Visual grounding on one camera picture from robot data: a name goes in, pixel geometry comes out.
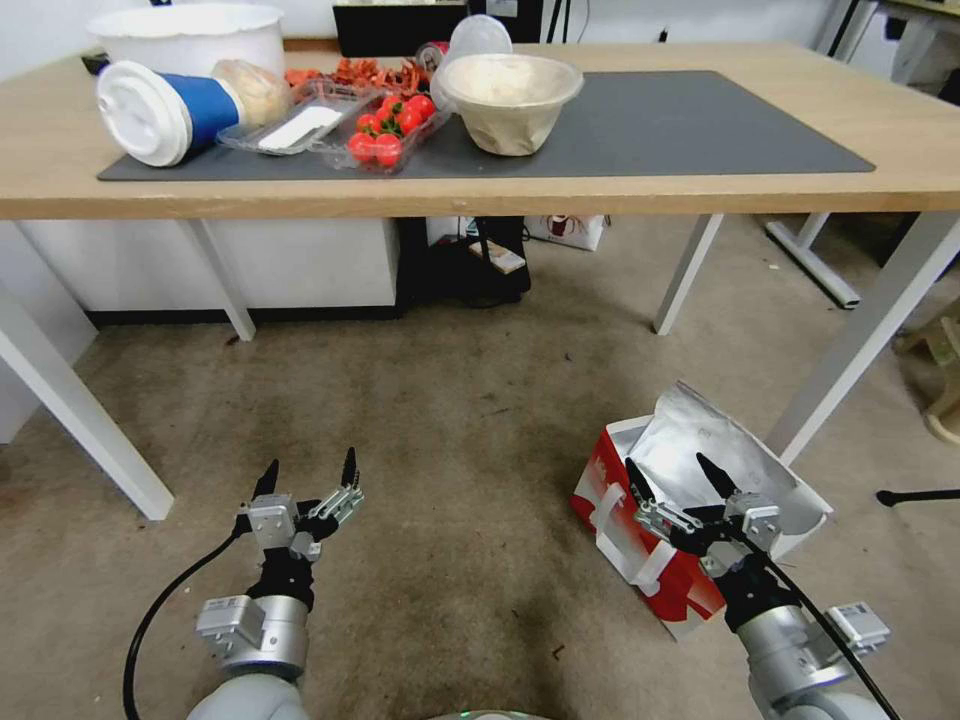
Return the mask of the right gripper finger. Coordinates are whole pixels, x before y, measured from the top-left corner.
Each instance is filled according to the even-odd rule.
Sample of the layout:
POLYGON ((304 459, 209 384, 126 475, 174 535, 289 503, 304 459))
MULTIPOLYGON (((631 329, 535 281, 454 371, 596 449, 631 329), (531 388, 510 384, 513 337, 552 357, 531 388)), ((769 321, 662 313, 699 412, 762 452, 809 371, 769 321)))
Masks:
POLYGON ((729 474, 716 465, 705 454, 697 452, 696 460, 707 481, 724 503, 741 492, 729 474))
POLYGON ((625 459, 628 487, 636 505, 634 521, 659 538, 674 534, 692 536, 703 529, 703 523, 669 504, 659 502, 653 490, 632 458, 625 459))

